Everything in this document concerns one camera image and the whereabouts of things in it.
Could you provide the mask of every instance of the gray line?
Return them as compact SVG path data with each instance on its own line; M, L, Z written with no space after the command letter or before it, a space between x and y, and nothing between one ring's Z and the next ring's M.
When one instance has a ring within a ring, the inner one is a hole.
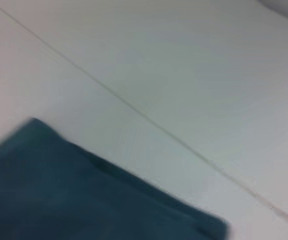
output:
M77 65L73 60L71 60L68 56L61 53L59 50L57 50L55 47L53 47L51 44L46 42L44 39L42 39L39 35L34 33L32 30L30 30L28 27L23 25L19 20L17 20L15 17L13 17L10 13L5 11L3 8L0 7L0 11L3 12L6 16L8 16L10 19L12 19L14 22L16 22L19 26L24 28L26 31L28 31L30 34L32 34L35 38L37 38L40 42L45 44L49 49L51 49L53 52L61 56L64 60L66 60L68 63L70 63L73 67L80 70L82 73L84 73L86 76L88 76L90 79L94 80L97 84L99 84L101 87L103 87L106 91L108 91L111 95L117 97L120 101L122 101L124 104L126 104L128 107L130 107L133 111L141 115L143 118L145 118L148 122L153 124L156 128L162 130L166 135L176 140L180 145L182 145L184 148L192 152L194 155L196 155L198 158L203 160L207 165L209 165L212 169L220 173L225 178L229 179L231 182L239 186L241 189L246 191L248 194L250 194L252 197L254 197L256 200L258 200L263 206L271 209L278 217L285 219L288 222L288 213L284 210L281 210L277 206L275 206L270 201L266 200L263 196L256 193L255 191L251 190L246 184L240 182L237 178L233 177L232 175L226 173L226 171L217 166L215 163L213 163L211 160L209 160L207 157L205 157L203 154L197 152L195 149L193 149L191 146L189 146L187 143L182 141L180 138L157 124L155 121L151 120L149 117L147 117L145 114L143 114L141 111L137 110L132 104L128 103L126 100L124 100L121 96L119 96L117 93L115 93L113 90L111 90L109 87L101 83L99 80L97 80L94 76L92 76L90 73L88 73L85 69Z

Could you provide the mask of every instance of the white surface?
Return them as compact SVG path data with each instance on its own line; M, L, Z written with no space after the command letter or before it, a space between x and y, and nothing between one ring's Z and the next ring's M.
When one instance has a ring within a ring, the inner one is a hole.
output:
M286 220L0 11L0 139L28 116L45 120L68 140L223 217L231 224L230 240L288 240Z
M254 0L0 6L288 213L288 19Z

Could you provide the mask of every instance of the teal fabric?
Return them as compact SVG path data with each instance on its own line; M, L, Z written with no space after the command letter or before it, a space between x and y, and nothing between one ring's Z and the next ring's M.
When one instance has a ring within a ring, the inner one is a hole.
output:
M32 119L0 145L0 240L224 240L227 225Z

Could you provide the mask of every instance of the dark green towel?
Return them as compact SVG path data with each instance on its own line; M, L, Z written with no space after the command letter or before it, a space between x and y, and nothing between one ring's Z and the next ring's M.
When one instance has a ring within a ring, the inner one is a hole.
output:
M0 145L0 240L223 240L226 232L37 119Z

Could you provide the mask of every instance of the teal cloth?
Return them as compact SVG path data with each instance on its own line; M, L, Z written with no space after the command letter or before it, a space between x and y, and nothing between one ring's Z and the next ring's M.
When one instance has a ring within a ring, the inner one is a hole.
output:
M0 145L0 240L224 240L187 206L32 119Z

